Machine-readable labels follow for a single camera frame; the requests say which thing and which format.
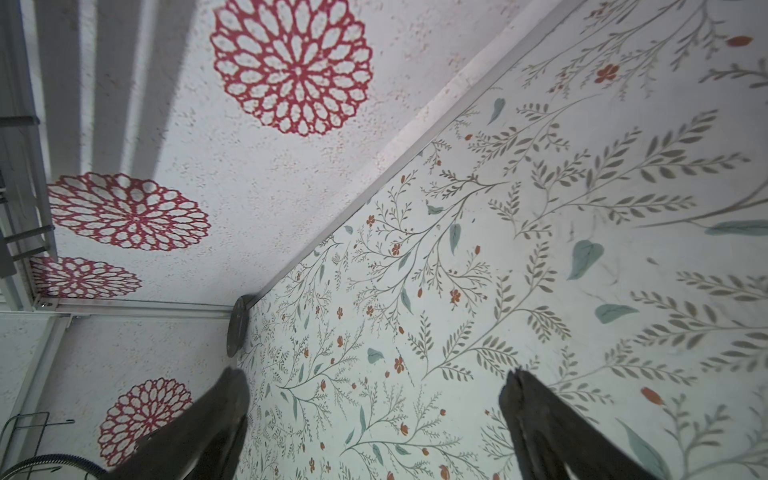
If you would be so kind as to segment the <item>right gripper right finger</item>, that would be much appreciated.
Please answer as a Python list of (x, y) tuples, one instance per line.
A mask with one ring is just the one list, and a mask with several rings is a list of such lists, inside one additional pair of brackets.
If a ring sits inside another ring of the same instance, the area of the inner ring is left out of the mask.
[(499, 395), (524, 479), (652, 479), (535, 375), (510, 370)]

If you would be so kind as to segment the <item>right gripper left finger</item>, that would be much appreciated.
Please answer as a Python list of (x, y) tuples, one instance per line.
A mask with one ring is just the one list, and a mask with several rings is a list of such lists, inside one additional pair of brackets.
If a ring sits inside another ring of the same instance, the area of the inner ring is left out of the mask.
[(227, 367), (178, 418), (108, 472), (109, 479), (232, 479), (248, 430), (245, 373)]

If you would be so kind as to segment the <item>small black dish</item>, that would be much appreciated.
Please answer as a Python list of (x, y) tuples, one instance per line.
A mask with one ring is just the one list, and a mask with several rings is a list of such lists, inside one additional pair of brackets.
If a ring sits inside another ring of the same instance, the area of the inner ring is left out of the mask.
[(250, 324), (250, 310), (257, 301), (256, 294), (244, 294), (232, 307), (226, 337), (226, 353), (230, 359), (234, 358), (245, 344)]

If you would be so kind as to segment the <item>dark grey wall shelf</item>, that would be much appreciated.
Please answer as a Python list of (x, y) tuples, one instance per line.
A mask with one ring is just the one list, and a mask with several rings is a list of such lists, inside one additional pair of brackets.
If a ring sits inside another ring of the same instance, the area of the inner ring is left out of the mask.
[(1, 3), (1, 306), (39, 304), (31, 261), (57, 258), (30, 61), (19, 1)]

